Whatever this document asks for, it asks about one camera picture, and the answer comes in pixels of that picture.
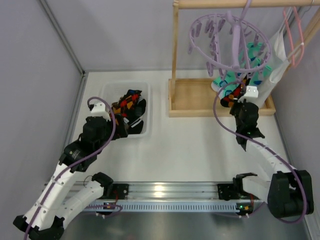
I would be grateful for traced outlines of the purple round clip hanger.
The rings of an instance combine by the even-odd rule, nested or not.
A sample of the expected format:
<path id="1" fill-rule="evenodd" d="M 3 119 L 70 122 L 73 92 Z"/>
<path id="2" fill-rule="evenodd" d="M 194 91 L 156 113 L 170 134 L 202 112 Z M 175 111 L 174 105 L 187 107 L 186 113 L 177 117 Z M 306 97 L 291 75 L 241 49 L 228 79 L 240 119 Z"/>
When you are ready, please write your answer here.
<path id="1" fill-rule="evenodd" d="M 255 25 L 245 20 L 250 8 L 248 0 L 240 16 L 234 16 L 231 11 L 226 13 L 212 13 L 196 19 L 189 29 L 188 52 L 196 50 L 206 61 L 209 76 L 217 71 L 219 76 L 225 77 L 227 71 L 242 73 L 252 78 L 255 72 L 260 72 L 272 56 L 272 46 L 265 34 Z M 261 65 L 251 67 L 248 57 L 247 44 L 263 43 L 258 52 L 262 55 Z"/>

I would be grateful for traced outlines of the argyle sock red yellow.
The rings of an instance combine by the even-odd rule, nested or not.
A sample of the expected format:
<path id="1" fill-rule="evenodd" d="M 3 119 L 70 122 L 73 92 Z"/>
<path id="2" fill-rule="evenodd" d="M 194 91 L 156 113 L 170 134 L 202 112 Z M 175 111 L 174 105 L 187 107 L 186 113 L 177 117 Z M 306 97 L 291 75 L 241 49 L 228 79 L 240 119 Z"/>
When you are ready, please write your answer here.
<path id="1" fill-rule="evenodd" d="M 244 87 L 249 85 L 250 80 L 250 77 L 245 76 L 241 84 L 238 84 L 231 93 L 228 93 L 220 100 L 220 104 L 225 108 L 231 108 L 238 101 L 239 97 L 245 93 Z"/>

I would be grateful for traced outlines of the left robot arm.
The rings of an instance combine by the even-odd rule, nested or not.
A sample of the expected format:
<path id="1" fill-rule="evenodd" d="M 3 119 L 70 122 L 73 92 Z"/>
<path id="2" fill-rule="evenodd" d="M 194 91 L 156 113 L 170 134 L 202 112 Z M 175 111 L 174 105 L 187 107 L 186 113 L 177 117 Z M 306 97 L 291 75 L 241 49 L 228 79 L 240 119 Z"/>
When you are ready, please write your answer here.
<path id="1" fill-rule="evenodd" d="M 24 232 L 24 239 L 58 240 L 68 224 L 91 202 L 108 196 L 113 179 L 98 172 L 75 196 L 65 200 L 78 177 L 97 160 L 103 149 L 115 139 L 116 117 L 89 116 L 78 139 L 67 145 L 55 171 L 35 204 L 24 215 L 18 215 L 13 225 Z"/>

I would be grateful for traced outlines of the black grey blue sock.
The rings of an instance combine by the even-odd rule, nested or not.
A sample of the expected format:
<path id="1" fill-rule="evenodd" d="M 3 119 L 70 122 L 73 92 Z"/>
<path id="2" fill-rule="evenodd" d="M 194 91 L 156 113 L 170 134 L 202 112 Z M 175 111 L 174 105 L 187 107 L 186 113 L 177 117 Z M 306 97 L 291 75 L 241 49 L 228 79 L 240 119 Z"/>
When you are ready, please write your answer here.
<path id="1" fill-rule="evenodd" d="M 146 112 L 147 101 L 144 98 L 138 100 L 138 102 L 126 111 L 126 123 L 129 127 L 133 128 L 139 124 L 142 120 L 142 116 Z"/>

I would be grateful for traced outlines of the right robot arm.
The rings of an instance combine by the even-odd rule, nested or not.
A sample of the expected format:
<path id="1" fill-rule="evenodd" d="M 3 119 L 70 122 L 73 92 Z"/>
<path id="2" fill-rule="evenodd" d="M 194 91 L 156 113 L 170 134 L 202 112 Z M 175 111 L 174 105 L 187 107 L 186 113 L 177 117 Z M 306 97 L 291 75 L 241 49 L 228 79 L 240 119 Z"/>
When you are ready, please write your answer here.
<path id="1" fill-rule="evenodd" d="M 277 219 L 310 215 L 314 212 L 312 177 L 297 170 L 267 146 L 258 128 L 259 108 L 251 102 L 236 102 L 230 110 L 236 123 L 236 141 L 267 175 L 238 174 L 233 182 L 241 193 L 252 194 L 267 204 Z"/>

